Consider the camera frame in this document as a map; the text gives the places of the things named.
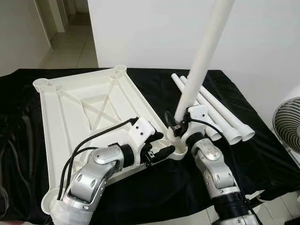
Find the black cloth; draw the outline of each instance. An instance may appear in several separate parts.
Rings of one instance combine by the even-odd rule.
[[[95,70],[98,69],[19,69],[0,77],[0,173],[9,198],[2,220],[35,224],[45,220],[40,209],[48,190],[45,143],[39,94],[32,82]],[[165,111],[175,112],[180,92],[171,74],[186,76],[188,70],[129,68],[127,73],[163,122]],[[255,130],[254,138],[232,146],[238,172],[235,176],[239,176],[245,193],[266,190],[263,195],[270,200],[298,189],[299,168],[234,83],[222,71],[211,70],[203,85]],[[226,144],[222,140],[214,143],[233,168]],[[0,197],[0,215],[5,211],[3,199]],[[108,186],[90,224],[161,221],[191,215],[210,205],[202,175],[187,154],[181,161],[166,160]]]

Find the floor tile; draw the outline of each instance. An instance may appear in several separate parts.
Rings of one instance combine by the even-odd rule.
[[[300,217],[300,204],[297,202],[297,197],[297,192],[291,192],[281,196],[283,203],[293,218]]]
[[[271,217],[275,220],[277,225],[283,225],[286,221],[292,219],[290,212],[286,209],[280,197],[265,202],[264,205],[270,210]]]
[[[40,63],[39,68],[75,68],[82,49],[54,49]]]
[[[84,48],[92,48],[95,49],[94,38],[92,35],[89,35],[85,41]]]
[[[263,225],[276,225],[270,213],[268,212],[268,210],[264,205],[261,206],[257,215]]]
[[[170,219],[167,221],[148,223],[144,225],[210,225],[206,210],[195,213],[188,217],[181,217],[177,219]]]
[[[95,49],[84,48],[76,67],[97,68],[98,62]]]
[[[207,214],[212,223],[219,219],[219,216],[218,216],[217,212],[215,211],[215,207],[213,205],[207,208]]]
[[[52,39],[53,49],[82,49],[88,35],[70,35],[57,33]]]

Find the doorway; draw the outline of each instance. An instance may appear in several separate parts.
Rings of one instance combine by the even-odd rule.
[[[52,44],[52,51],[45,56],[39,68],[97,68],[98,61],[87,0],[36,1],[39,2],[38,7]],[[42,2],[50,4],[47,10],[44,9],[45,5],[39,6]],[[59,12],[60,18],[57,18],[53,10],[53,2],[56,2],[54,8]],[[54,36],[53,21],[56,27]]]

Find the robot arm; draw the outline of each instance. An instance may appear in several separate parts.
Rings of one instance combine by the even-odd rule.
[[[232,171],[224,162],[221,150],[204,136],[205,125],[195,122],[201,120],[208,123],[207,117],[204,105],[191,106],[187,109],[183,121],[170,127],[174,134],[180,137],[181,142],[188,146],[194,157],[219,215],[220,225],[258,225],[255,215],[249,213],[249,207]]]
[[[93,150],[87,163],[74,174],[62,200],[56,200],[51,210],[55,225],[87,225],[95,211],[106,181],[123,168],[135,168],[145,163],[159,162],[174,152],[169,146],[153,153],[151,142],[163,134],[144,118],[139,118],[129,130],[128,139],[122,145],[113,143],[107,148]]]

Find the white pipe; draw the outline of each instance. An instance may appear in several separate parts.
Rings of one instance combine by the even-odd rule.
[[[204,30],[202,42],[189,71],[187,88],[182,93],[175,120],[180,122],[186,109],[193,105],[208,70],[212,55],[218,45],[222,31],[230,14],[234,0],[216,0]]]
[[[186,84],[188,80],[185,77],[184,79],[182,77],[181,81]],[[209,116],[216,124],[221,127],[221,129],[223,130],[223,134],[230,145],[236,144],[237,142],[242,140],[242,136],[238,132],[238,130],[230,126],[230,124],[217,112],[214,107],[212,107],[212,105],[199,92],[196,99],[200,104],[207,106]]]
[[[219,102],[205,87],[200,88],[200,93],[209,101],[209,103],[230,123],[231,126],[236,128],[243,137],[243,141],[252,138],[255,131],[247,124],[242,123],[231,111],[229,111],[222,103]]]
[[[181,92],[184,91],[184,83],[179,79],[179,77],[176,74],[172,74],[171,75],[172,79],[174,80],[175,84],[177,85],[177,87],[179,88],[179,90]],[[197,101],[194,102],[194,105],[199,105],[199,103]],[[222,132],[222,129],[215,124],[212,119],[210,118],[210,116],[207,117],[207,121],[213,125],[215,128],[217,128],[220,132]],[[219,140],[221,138],[221,135],[219,135],[219,133],[217,131],[215,131],[214,129],[212,129],[209,126],[205,126],[205,133],[211,138],[211,140],[216,141]]]

